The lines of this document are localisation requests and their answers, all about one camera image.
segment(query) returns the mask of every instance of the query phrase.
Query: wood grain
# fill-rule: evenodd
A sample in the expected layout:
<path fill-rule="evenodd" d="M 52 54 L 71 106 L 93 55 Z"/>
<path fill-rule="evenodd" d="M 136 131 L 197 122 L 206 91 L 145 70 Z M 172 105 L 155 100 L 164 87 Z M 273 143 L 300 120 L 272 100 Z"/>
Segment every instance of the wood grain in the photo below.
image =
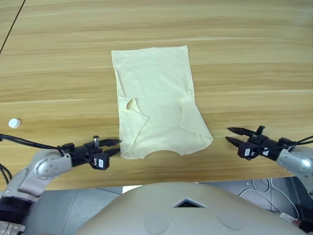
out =
<path fill-rule="evenodd" d="M 0 48 L 22 5 L 23 0 L 0 0 Z"/>
<path fill-rule="evenodd" d="M 188 45 L 211 146 L 114 156 L 107 171 L 80 166 L 48 189 L 290 176 L 265 158 L 240 159 L 224 137 L 259 125 L 274 140 L 312 134 L 312 9 L 311 0 L 28 0 L 0 55 L 0 130 L 51 145 L 118 137 L 111 50 Z M 10 118 L 21 127 L 9 129 Z M 16 173 L 36 151 L 3 141 L 1 163 Z"/>

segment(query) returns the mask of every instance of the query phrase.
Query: t-shirt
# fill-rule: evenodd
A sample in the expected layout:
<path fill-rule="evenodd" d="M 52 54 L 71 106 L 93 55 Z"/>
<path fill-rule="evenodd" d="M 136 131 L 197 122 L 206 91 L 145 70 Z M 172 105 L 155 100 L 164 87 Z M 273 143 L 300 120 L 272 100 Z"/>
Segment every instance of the t-shirt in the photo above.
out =
<path fill-rule="evenodd" d="M 191 154 L 211 144 L 195 104 L 187 46 L 115 50 L 112 61 L 123 158 L 158 150 Z"/>

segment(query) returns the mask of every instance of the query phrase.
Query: gray floor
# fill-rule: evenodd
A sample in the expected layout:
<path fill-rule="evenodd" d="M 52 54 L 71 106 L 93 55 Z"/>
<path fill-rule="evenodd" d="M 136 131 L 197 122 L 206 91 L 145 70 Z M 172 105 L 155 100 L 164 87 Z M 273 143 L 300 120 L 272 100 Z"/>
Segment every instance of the gray floor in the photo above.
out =
<path fill-rule="evenodd" d="M 254 182 L 258 190 L 264 191 L 267 188 L 266 180 Z M 273 183 L 289 195 L 284 178 L 274 179 Z M 251 180 L 204 184 L 214 185 L 237 195 L 246 188 L 252 188 Z M 45 191 L 27 220 L 24 234 L 74 235 L 79 227 L 121 193 L 122 187 Z M 271 189 L 264 195 L 281 211 L 295 217 L 292 206 L 281 193 Z M 269 202 L 252 191 L 246 192 L 242 197 L 264 209 L 274 211 Z"/>
<path fill-rule="evenodd" d="M 45 191 L 26 222 L 24 235 L 73 235 L 122 193 L 122 187 Z"/>

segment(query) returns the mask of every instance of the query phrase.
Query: vent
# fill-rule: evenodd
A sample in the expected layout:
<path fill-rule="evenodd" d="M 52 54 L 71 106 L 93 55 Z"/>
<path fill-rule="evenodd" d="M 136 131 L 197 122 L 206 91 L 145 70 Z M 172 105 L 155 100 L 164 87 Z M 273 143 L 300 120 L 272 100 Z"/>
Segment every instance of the vent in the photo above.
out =
<path fill-rule="evenodd" d="M 174 208 L 180 208 L 180 207 L 185 207 L 185 208 L 204 208 L 204 206 L 199 205 L 196 202 L 193 202 L 189 199 L 184 199 L 181 202 L 179 202 Z"/>

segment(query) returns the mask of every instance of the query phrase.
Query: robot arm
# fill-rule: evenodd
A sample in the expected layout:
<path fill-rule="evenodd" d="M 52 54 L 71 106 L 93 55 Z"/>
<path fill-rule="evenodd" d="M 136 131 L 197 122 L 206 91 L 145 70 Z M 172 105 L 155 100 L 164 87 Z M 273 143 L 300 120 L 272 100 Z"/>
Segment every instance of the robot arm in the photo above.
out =
<path fill-rule="evenodd" d="M 119 148 L 102 151 L 101 146 L 113 146 L 119 140 L 92 142 L 75 147 L 69 143 L 56 149 L 44 149 L 35 154 L 31 163 L 17 173 L 0 198 L 0 235 L 20 235 L 32 206 L 39 200 L 46 186 L 56 177 L 73 167 L 89 163 L 94 169 L 105 170 L 109 158 Z"/>
<path fill-rule="evenodd" d="M 264 128 L 264 126 L 260 126 L 254 132 L 244 128 L 231 127 L 229 128 L 230 131 L 249 136 L 249 139 L 247 142 L 232 137 L 226 137 L 226 139 L 238 147 L 238 155 L 241 158 L 251 160 L 262 155 L 276 161 L 277 164 L 299 178 L 313 199 L 313 149 L 297 146 L 311 143 L 312 141 L 304 142 L 304 140 L 311 139 L 313 136 L 297 142 L 286 138 L 281 138 L 277 142 L 262 135 Z"/>

